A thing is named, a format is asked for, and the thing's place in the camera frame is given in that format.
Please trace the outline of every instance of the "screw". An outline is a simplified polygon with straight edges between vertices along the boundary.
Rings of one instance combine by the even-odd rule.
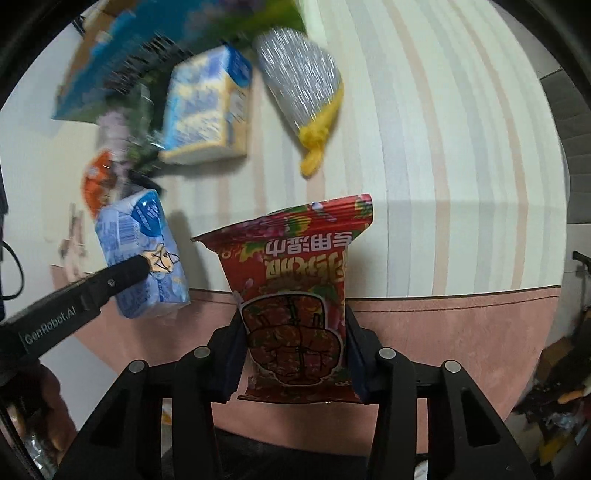
[[[195,358],[207,358],[212,351],[206,346],[198,346],[195,350],[193,350],[193,355]]]
[[[445,362],[445,370],[452,374],[457,374],[462,369],[462,366],[455,360],[448,360]]]
[[[386,360],[391,360],[396,356],[396,350],[390,348],[389,346],[385,346],[384,348],[379,349],[379,355]]]
[[[141,372],[145,367],[145,364],[141,360],[134,360],[129,364],[129,371],[133,374]]]

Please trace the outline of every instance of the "orange package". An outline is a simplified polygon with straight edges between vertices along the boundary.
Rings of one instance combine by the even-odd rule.
[[[109,151],[101,152],[88,166],[82,179],[82,195],[92,218],[108,205],[111,190],[115,188],[117,176],[113,172],[113,160]]]
[[[346,249],[373,215],[364,194],[192,239],[218,254],[246,326],[255,372],[240,398],[357,401],[343,360]]]

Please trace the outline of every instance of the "plastic wrapper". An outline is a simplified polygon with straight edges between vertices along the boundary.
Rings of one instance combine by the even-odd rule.
[[[357,401],[343,363],[346,250],[372,219],[364,194],[193,238],[218,254],[246,325],[255,373],[241,398]]]
[[[566,430],[567,432],[572,431],[578,424],[580,419],[577,415],[572,412],[566,413],[552,413],[546,419],[546,426],[556,425],[559,429]]]
[[[159,148],[149,134],[152,102],[147,87],[138,84],[125,106],[114,103],[97,119],[96,141],[99,154],[90,162],[82,178],[82,194],[93,218],[101,208],[146,187],[134,170]]]
[[[304,177],[322,164],[324,145],[343,100],[343,79],[333,57],[291,28],[274,28],[255,42],[263,77],[300,143],[309,150]]]
[[[177,244],[155,191],[143,190],[104,207],[96,218],[95,231],[108,266],[135,255],[150,262],[148,278],[116,296],[121,315],[163,316],[189,302]]]

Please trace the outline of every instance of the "yellow string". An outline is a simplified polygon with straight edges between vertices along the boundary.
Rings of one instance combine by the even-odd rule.
[[[332,100],[322,107],[308,125],[300,128],[298,135],[301,144],[309,150],[300,164],[300,172],[304,178],[310,178],[318,171],[324,159],[324,146],[330,135],[330,127],[335,121],[340,104],[343,103],[345,88],[341,81],[339,89]]]

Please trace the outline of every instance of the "striped tablecloth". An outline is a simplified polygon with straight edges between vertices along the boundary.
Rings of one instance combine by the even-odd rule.
[[[185,237],[356,193],[373,196],[375,217],[350,247],[351,297],[559,285],[561,146],[535,71],[493,6],[302,5],[309,36],[335,56],[345,82],[323,168],[300,177],[302,150],[256,74],[247,158],[187,167],[162,182],[190,285],[228,289],[217,256],[201,245],[195,252]]]

